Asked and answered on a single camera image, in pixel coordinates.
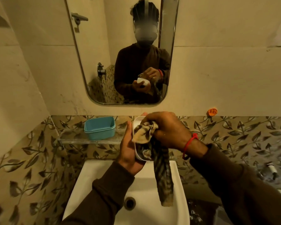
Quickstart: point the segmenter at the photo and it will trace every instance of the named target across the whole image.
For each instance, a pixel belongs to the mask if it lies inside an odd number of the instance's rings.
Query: mirror
[[[166,96],[179,0],[67,0],[86,90],[102,104]]]

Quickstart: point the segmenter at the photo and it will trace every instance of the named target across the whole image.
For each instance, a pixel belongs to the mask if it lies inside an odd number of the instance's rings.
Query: hair
[[[134,21],[143,20],[145,18],[145,0],[139,0],[131,7],[130,15],[133,16]],[[159,22],[159,10],[153,2],[149,2],[149,18]]]

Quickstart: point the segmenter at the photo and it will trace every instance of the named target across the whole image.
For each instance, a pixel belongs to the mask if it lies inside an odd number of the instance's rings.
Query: hand
[[[148,114],[141,123],[156,121],[158,130],[154,131],[154,137],[168,148],[183,151],[186,143],[191,139],[191,132],[172,112],[155,112]],[[199,140],[193,140],[187,148],[187,154],[202,157],[208,148]]]
[[[146,71],[143,72],[143,78],[146,80],[151,81],[151,79],[154,77],[155,77],[156,81],[161,79],[162,76],[161,76],[159,70],[150,67]]]
[[[144,167],[146,162],[135,160],[134,143],[132,142],[132,123],[127,122],[127,128],[120,145],[120,155],[117,158],[118,163],[128,170],[132,175],[136,175]]]
[[[141,87],[144,84],[144,81],[138,83],[136,80],[133,81],[132,83],[132,88],[136,91],[136,92],[143,92],[143,93],[149,93],[149,91],[151,90],[151,84],[148,83],[145,87]]]

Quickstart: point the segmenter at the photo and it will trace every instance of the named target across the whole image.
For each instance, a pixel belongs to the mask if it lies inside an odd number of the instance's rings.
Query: white sink
[[[92,182],[101,178],[112,164],[111,160],[87,160],[71,193],[63,219],[70,215],[92,190]],[[170,161],[174,182],[174,206],[162,207],[154,176],[153,162],[146,162],[135,176],[125,198],[135,199],[135,208],[128,211],[124,207],[118,212],[115,225],[188,225],[189,213],[182,183],[175,161]]]

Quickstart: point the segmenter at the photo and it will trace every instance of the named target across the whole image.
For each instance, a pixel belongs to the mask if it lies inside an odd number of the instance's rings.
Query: blue plastic box
[[[102,140],[113,137],[116,123],[113,117],[98,117],[88,119],[84,124],[84,132],[90,140]]]

